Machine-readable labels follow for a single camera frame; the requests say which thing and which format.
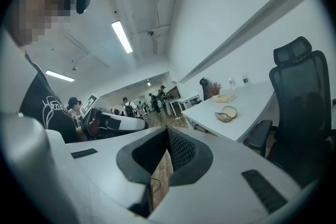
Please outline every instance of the black cap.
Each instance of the black cap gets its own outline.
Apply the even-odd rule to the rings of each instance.
[[[74,107],[75,104],[81,104],[82,102],[78,101],[78,99],[76,97],[71,97],[69,99],[68,105],[69,107],[72,109]]]

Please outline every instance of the table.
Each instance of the table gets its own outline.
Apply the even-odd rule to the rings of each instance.
[[[183,111],[188,127],[193,129],[191,122],[195,122],[217,136],[242,142],[258,123],[262,113],[268,109],[275,95],[270,81],[239,87],[235,90],[225,90],[221,95],[228,93],[235,95],[235,99],[230,103],[216,103],[214,98],[210,98]],[[221,112],[226,105],[231,105],[238,110],[236,118],[228,123],[220,121],[214,115],[214,112]]]
[[[176,112],[175,112],[175,109],[174,109],[174,106],[173,106],[174,102],[178,103],[178,106],[180,107],[180,109],[182,111],[181,103],[184,105],[185,109],[188,109],[188,108],[191,107],[191,106],[188,105],[189,100],[194,99],[196,97],[200,98],[200,96],[197,94],[197,95],[193,95],[193,96],[188,97],[188,98],[179,98],[179,99],[173,99],[173,100],[169,101],[169,104],[171,105],[171,107],[173,109],[174,115],[177,116]]]

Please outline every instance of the cable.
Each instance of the cable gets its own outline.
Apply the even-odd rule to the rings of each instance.
[[[153,179],[153,180],[157,180],[157,181],[159,181],[159,183],[160,183],[159,187],[157,187],[157,189],[156,189],[155,191],[153,191],[153,193],[152,193],[152,195],[153,195],[154,193],[156,193],[156,192],[161,188],[161,181],[158,180],[158,179],[156,179],[156,178],[151,178],[151,179]]]

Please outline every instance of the ceiling light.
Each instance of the ceiling light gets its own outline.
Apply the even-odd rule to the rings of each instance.
[[[52,72],[50,70],[47,70],[46,74],[50,75],[50,76],[53,76],[53,77],[56,77],[56,78],[59,78],[59,79],[64,79],[64,80],[67,80],[67,81],[70,81],[70,82],[73,82],[75,80],[75,79],[60,75],[58,73]]]
[[[120,21],[116,21],[114,23],[111,24],[113,27],[114,32],[116,33],[116,35],[118,36],[121,45],[124,47],[125,51],[129,54],[130,52],[132,52],[132,48],[130,43],[128,42],[128,39],[125,35],[124,29],[122,29],[121,23]]]

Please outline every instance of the wooden floor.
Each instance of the wooden floor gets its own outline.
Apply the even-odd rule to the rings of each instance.
[[[174,114],[168,116],[167,113],[163,109],[161,109],[161,111],[162,111],[161,115],[158,115],[155,111],[150,112],[150,118],[146,120],[148,121],[149,127],[171,125],[171,126],[188,128],[187,122],[184,118],[180,118],[176,120],[175,119],[176,116]],[[175,108],[175,111],[176,111],[177,117],[183,117],[179,108]],[[198,128],[197,130],[205,131],[201,127]],[[266,142],[266,158],[274,142],[275,142],[274,133],[271,132]],[[247,143],[248,143],[248,138],[245,139],[243,144],[247,145]],[[171,162],[168,151],[166,151],[159,165],[154,171],[152,175],[152,179],[151,179],[154,209],[160,204],[164,196],[168,193],[169,177],[172,174],[173,174],[172,162]]]

